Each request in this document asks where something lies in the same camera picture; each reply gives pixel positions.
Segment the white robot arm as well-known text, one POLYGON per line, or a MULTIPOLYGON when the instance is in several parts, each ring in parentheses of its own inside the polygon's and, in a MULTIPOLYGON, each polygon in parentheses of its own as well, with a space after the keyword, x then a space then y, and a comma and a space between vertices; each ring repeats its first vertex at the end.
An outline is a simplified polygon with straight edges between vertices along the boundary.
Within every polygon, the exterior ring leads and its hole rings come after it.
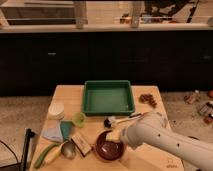
POLYGON ((213 144, 189 138, 166 128, 167 119, 159 112, 147 112, 121 130, 112 130, 106 139, 122 142, 132 149, 143 143, 177 156, 203 171, 213 171, 213 144))

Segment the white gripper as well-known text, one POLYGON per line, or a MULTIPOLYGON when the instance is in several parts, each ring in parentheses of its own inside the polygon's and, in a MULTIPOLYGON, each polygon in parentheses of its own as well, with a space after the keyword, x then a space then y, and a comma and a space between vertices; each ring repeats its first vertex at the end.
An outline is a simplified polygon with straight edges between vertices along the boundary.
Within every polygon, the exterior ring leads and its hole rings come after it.
POLYGON ((120 139, 119 131, 111 131, 106 135, 106 140, 112 141, 112 142, 122 141, 125 145, 131 147, 132 149, 137 148, 137 145, 136 145, 137 138, 132 126, 125 127, 121 131, 121 139, 120 139))

